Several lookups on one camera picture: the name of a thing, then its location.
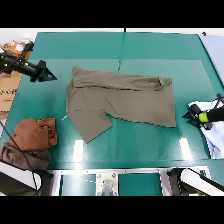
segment crumpled brown clothing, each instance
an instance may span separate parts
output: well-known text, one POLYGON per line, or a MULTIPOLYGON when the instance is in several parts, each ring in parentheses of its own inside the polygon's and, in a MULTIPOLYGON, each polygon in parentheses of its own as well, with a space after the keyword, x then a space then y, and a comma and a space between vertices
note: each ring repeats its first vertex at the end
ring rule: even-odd
MULTIPOLYGON (((55 118, 23 119, 11 135, 21 150, 33 151, 48 149, 57 144, 55 118)), ((16 147, 11 139, 9 144, 16 147)))
MULTIPOLYGON (((46 170, 51 161, 50 152, 48 150, 24 152, 24 154, 32 170, 46 170)), ((0 148, 0 160, 20 169, 29 170, 29 166, 22 152, 8 142, 0 148)))

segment metal frame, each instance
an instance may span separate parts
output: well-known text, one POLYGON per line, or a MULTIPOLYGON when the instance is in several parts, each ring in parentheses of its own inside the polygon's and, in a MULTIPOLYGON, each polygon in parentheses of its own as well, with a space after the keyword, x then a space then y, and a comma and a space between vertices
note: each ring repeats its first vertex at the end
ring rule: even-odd
MULTIPOLYGON (((85 174, 100 174, 104 175, 107 173, 117 173, 117 174, 131 174, 131 173, 159 173, 160 182, 162 187, 163 196, 170 196, 171 187, 169 184, 169 179, 167 172, 177 167, 169 168, 136 168, 136 169, 91 169, 91 170, 48 170, 49 173, 54 174, 52 178, 51 196, 59 196, 60 182, 62 175, 85 175, 85 174)), ((191 168, 196 172, 200 170, 205 170, 206 176, 211 179, 211 174, 207 166, 194 166, 194 167, 178 167, 178 168, 191 168)))

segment table surface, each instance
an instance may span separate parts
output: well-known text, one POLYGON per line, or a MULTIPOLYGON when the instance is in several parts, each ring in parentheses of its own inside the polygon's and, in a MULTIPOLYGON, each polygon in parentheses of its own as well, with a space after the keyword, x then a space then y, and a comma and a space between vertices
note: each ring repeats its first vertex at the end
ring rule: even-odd
MULTIPOLYGON (((24 76, 6 128, 13 133, 13 128, 23 118, 55 117, 59 144, 50 149, 50 169, 207 165, 212 179, 224 184, 224 161, 210 160, 204 137, 181 118, 186 112, 185 104, 194 97, 195 100, 206 101, 212 100, 215 93, 223 94, 222 84, 197 35, 38 33, 31 61, 36 63, 39 59, 47 61, 58 80, 33 84, 24 76), (154 72, 173 78, 178 126, 171 130, 110 117, 113 127, 91 143, 84 144, 83 157, 76 160, 75 141, 81 136, 69 118, 65 118, 65 87, 71 80, 71 67, 79 65, 117 72, 119 64, 121 73, 150 75, 154 72), (194 81, 192 86, 188 86, 189 94, 186 94, 183 80, 188 85, 194 81), (184 160, 179 144, 181 138, 189 141, 191 160, 184 160)), ((0 141, 1 144, 7 141, 5 133, 0 141)))

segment crumpled white fabric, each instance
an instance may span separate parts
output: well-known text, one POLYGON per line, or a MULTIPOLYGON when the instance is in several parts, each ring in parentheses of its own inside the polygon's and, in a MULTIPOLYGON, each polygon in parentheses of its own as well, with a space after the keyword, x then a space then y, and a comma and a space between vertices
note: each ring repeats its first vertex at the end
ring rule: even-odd
MULTIPOLYGON (((200 110, 207 111, 214 108, 216 105, 217 100, 213 102, 199 102, 195 101, 189 103, 188 105, 191 106, 192 104, 196 104, 200 110)), ((220 102, 218 108, 223 106, 223 103, 220 102)), ((206 130, 204 127, 201 127, 202 133, 205 135, 205 138, 208 143, 209 152, 212 159, 223 159, 224 158, 224 122, 213 122, 212 129, 206 130)))

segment robotic arm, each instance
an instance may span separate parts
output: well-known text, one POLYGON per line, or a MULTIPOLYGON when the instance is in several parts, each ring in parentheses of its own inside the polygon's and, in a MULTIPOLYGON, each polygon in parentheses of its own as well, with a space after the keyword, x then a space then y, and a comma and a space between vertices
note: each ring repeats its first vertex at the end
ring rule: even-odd
POLYGON ((26 52, 32 51, 33 46, 33 42, 26 44, 19 57, 0 48, 0 73, 5 72, 11 74, 14 70, 30 76, 31 82, 36 82, 37 80, 39 82, 57 80, 46 67, 45 61, 40 60, 39 63, 35 65, 25 60, 26 52))

